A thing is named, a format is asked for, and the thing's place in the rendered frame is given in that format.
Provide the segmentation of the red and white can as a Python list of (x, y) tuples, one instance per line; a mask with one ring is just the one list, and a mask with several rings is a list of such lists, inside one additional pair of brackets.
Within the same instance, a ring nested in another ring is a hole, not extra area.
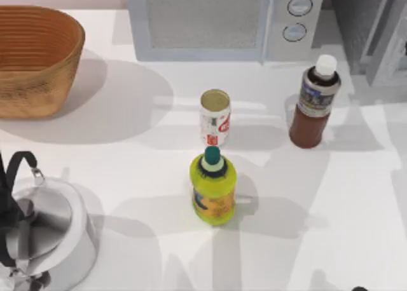
[(220, 89), (210, 89), (200, 97), (200, 134), (205, 145), (221, 146), (228, 138), (231, 102)]

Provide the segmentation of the green bottle with teal cap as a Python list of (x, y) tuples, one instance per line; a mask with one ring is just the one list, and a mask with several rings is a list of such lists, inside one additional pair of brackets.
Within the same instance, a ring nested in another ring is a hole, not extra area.
[(237, 172), (217, 146), (208, 146), (190, 164), (192, 202), (196, 214), (212, 226), (227, 223), (235, 211)]

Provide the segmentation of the brown bottle with white cap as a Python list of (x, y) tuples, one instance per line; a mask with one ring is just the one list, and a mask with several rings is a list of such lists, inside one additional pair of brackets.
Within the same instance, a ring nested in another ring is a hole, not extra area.
[(320, 55), (314, 66), (304, 71), (300, 94), (289, 129), (289, 138), (296, 146), (311, 149), (322, 140), (331, 114), (333, 101), (341, 87), (337, 59)]

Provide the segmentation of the microwave oven door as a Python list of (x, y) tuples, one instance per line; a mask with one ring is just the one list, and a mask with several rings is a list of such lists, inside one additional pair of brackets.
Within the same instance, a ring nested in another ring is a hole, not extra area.
[(273, 0), (127, 0), (144, 62), (265, 61)]

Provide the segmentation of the microwave knob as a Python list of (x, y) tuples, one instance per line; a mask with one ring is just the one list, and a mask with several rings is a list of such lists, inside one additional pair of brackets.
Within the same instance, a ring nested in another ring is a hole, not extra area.
[(290, 0), (287, 4), (288, 12), (294, 17), (305, 16), (312, 8), (312, 0)]
[(307, 35), (307, 28), (301, 23), (287, 25), (283, 31), (283, 38), (291, 43), (301, 41)]

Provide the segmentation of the woven wooden basket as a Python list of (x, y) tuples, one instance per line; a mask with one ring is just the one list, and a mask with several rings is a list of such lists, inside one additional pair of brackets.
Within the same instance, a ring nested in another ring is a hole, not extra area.
[(63, 11), (0, 5), (0, 118), (36, 119), (63, 107), (85, 30)]

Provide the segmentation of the grey cabinet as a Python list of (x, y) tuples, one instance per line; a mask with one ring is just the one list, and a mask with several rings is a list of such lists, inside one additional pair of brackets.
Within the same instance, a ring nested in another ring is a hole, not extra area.
[(331, 0), (350, 73), (407, 87), (407, 0)]

